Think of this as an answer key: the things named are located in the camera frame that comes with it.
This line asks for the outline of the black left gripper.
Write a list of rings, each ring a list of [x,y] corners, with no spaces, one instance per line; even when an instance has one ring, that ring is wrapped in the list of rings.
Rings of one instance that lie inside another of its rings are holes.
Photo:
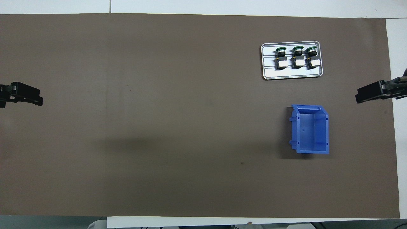
[[[11,85],[0,85],[0,108],[5,108],[6,102],[26,102],[42,106],[43,98],[40,90],[21,82],[13,82]]]

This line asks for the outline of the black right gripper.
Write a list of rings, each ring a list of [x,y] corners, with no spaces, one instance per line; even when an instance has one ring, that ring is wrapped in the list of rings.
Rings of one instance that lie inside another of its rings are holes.
[[[407,69],[405,69],[401,77],[389,80],[379,80],[357,89],[355,95],[356,103],[363,103],[373,100],[384,100],[387,97],[387,90],[391,98],[396,100],[407,97]]]

